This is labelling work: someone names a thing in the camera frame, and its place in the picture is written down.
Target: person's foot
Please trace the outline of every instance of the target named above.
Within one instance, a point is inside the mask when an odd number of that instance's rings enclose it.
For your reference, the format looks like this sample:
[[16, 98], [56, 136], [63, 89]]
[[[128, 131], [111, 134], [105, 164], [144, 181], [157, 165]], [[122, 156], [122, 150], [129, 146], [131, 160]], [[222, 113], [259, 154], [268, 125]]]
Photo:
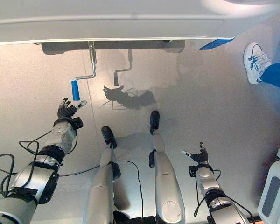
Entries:
[[152, 111], [150, 114], [150, 133], [153, 135], [154, 130], [159, 129], [160, 113], [158, 111]]
[[250, 43], [244, 51], [244, 66], [247, 71], [247, 78], [250, 84], [261, 83], [262, 73], [272, 64], [267, 55], [257, 43]]
[[116, 148], [117, 144], [113, 135], [112, 130], [108, 126], [102, 127], [102, 134], [107, 145], [110, 144], [110, 148], [113, 146], [113, 149]]

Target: black cable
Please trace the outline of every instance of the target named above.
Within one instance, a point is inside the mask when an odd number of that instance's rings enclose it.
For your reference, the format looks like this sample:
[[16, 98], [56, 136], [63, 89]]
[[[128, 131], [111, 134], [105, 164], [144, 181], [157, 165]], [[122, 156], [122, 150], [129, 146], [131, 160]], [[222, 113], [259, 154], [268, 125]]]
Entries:
[[[42, 136], [40, 136], [40, 137], [34, 139], [33, 141], [19, 141], [19, 145], [20, 145], [21, 147], [23, 147], [23, 148], [24, 148], [26, 151], [28, 151], [29, 153], [35, 155], [35, 152], [34, 152], [33, 150], [31, 150], [31, 149], [29, 148], [29, 146], [30, 146], [33, 142], [35, 142], [35, 141], [39, 140], [40, 138], [42, 138], [43, 136], [46, 136], [47, 134], [49, 134], [51, 131], [52, 131], [52, 130], [46, 132], [46, 133], [43, 134]], [[27, 145], [27, 147], [25, 147], [25, 146], [23, 146], [23, 145], [21, 144], [22, 142], [29, 142], [29, 144]]]
[[251, 213], [248, 209], [246, 209], [243, 205], [241, 205], [240, 203], [238, 203], [238, 202], [236, 202], [235, 200], [233, 200], [231, 197], [228, 197], [228, 196], [226, 196], [226, 197], [229, 198], [230, 200], [232, 200], [235, 204], [237, 204], [238, 206], [240, 206], [240, 207], [241, 207], [242, 209], [244, 209], [246, 212], [248, 212], [249, 215], [251, 216], [251, 219], [252, 219], [253, 224], [255, 224], [254, 217], [253, 217], [252, 213]]
[[74, 147], [73, 147], [73, 149], [72, 150], [70, 150], [70, 152], [69, 153], [67, 153], [67, 155], [68, 154], [70, 154], [72, 151], [74, 151], [74, 149], [76, 148], [76, 146], [77, 146], [77, 143], [78, 143], [78, 132], [77, 132], [77, 130], [75, 130], [76, 131], [76, 143], [75, 143], [75, 145], [74, 145]]
[[219, 172], [220, 172], [219, 176], [216, 178], [216, 181], [217, 181], [217, 180], [220, 178], [222, 172], [221, 172], [221, 170], [219, 170], [219, 169], [214, 169], [213, 171], [219, 171]]
[[0, 169], [0, 171], [9, 174], [9, 172], [7, 172], [7, 171], [5, 171], [5, 170], [3, 170], [3, 169]]
[[30, 170], [30, 174], [29, 174], [29, 178], [28, 180], [21, 186], [19, 187], [16, 191], [20, 190], [20, 189], [23, 189], [31, 180], [31, 177], [32, 177], [32, 174], [33, 174], [33, 170], [34, 170], [34, 166], [35, 166], [35, 160], [36, 160], [36, 157], [37, 157], [37, 153], [38, 153], [38, 149], [39, 149], [39, 142], [38, 141], [21, 141], [21, 142], [31, 142], [31, 143], [36, 143], [36, 151], [35, 151], [35, 154], [34, 154], [34, 159], [33, 159], [33, 162], [32, 162], [32, 167], [31, 167], [31, 170]]
[[80, 172], [76, 172], [76, 173], [72, 173], [72, 174], [61, 174], [59, 176], [73, 176], [73, 175], [78, 175], [78, 174], [82, 174], [82, 173], [85, 173], [87, 171], [91, 171], [95, 168], [98, 168], [100, 165], [96, 166], [96, 167], [93, 167], [93, 168], [90, 168], [90, 169], [87, 169], [87, 170], [84, 170], [84, 171], [80, 171]]
[[205, 197], [201, 200], [201, 202], [198, 204], [198, 206], [197, 206], [197, 208], [196, 208], [196, 210], [194, 211], [194, 217], [196, 217], [197, 216], [197, 214], [198, 214], [198, 210], [199, 210], [199, 207], [200, 207], [200, 205], [202, 204], [202, 202], [205, 200]]
[[[220, 178], [222, 172], [221, 172], [221, 170], [219, 170], [219, 169], [214, 169], [213, 171], [219, 171], [219, 172], [220, 172], [219, 176], [216, 178], [216, 181], [217, 181], [217, 180]], [[196, 194], [197, 194], [197, 208], [196, 208], [195, 211], [194, 211], [194, 214], [193, 214], [194, 217], [197, 216], [198, 211], [199, 211], [199, 207], [200, 207], [200, 205], [202, 204], [202, 202], [205, 200], [205, 197], [204, 197], [204, 198], [199, 202], [199, 198], [198, 198], [198, 186], [197, 186], [197, 179], [196, 179], [196, 176], [195, 176], [195, 182], [196, 182]]]
[[9, 154], [9, 153], [5, 153], [5, 154], [0, 154], [0, 157], [2, 156], [10, 156], [11, 157], [11, 164], [10, 164], [10, 170], [9, 170], [9, 173], [8, 173], [8, 176], [6, 178], [7, 179], [7, 184], [6, 184], [6, 187], [5, 187], [5, 191], [3, 191], [3, 187], [0, 191], [0, 194], [3, 195], [3, 197], [7, 197], [8, 195], [8, 187], [9, 187], [9, 183], [10, 183], [10, 178], [12, 176], [12, 173], [13, 173], [13, 169], [14, 169], [14, 156], [12, 154]]
[[128, 161], [128, 160], [117, 160], [117, 161], [120, 161], [120, 162], [129, 162], [129, 163], [133, 164], [133, 165], [137, 168], [137, 172], [138, 172], [137, 178], [138, 178], [139, 186], [140, 186], [141, 204], [142, 204], [142, 218], [143, 218], [143, 196], [142, 196], [141, 182], [140, 182], [140, 179], [139, 179], [139, 169], [138, 169], [138, 166], [137, 166], [135, 163], [133, 163], [133, 162], [131, 162], [131, 161]]

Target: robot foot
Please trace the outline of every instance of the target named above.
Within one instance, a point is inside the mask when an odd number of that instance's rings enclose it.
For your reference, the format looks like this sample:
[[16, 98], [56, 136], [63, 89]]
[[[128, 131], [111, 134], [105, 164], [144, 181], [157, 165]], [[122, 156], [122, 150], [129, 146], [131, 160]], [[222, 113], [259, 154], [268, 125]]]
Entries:
[[108, 126], [104, 126], [104, 127], [102, 127], [102, 134], [103, 134], [106, 144], [107, 145], [110, 144], [110, 148], [111, 148], [111, 146], [113, 146], [113, 149], [115, 149], [117, 147], [117, 144], [116, 144], [112, 130]]
[[150, 114], [150, 133], [154, 134], [154, 130], [159, 129], [160, 113], [158, 111], [152, 111]]

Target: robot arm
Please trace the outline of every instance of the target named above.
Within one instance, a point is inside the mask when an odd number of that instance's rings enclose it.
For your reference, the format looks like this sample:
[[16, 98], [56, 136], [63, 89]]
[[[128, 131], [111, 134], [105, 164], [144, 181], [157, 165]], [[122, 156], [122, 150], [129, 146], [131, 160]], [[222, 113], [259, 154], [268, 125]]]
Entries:
[[68, 107], [69, 104], [67, 98], [61, 102], [59, 119], [54, 122], [50, 141], [40, 152], [36, 152], [35, 160], [17, 174], [10, 194], [0, 199], [0, 223], [29, 224], [36, 206], [52, 198], [61, 162], [71, 150], [76, 130], [83, 127], [80, 118], [72, 119], [71, 116], [86, 101], [77, 106]]
[[210, 212], [210, 216], [207, 217], [209, 224], [249, 224], [248, 219], [217, 183], [213, 169], [208, 163], [207, 151], [203, 143], [200, 144], [201, 153], [182, 153], [198, 163], [198, 166], [190, 166], [189, 171], [191, 176], [196, 176], [201, 194], [205, 198]]

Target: white container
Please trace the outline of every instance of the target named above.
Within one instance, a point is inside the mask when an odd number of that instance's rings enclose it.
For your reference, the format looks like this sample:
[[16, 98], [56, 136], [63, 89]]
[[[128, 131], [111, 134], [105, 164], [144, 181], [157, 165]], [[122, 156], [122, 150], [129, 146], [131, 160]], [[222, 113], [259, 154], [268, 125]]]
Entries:
[[257, 212], [265, 224], [280, 224], [280, 160], [269, 170]]

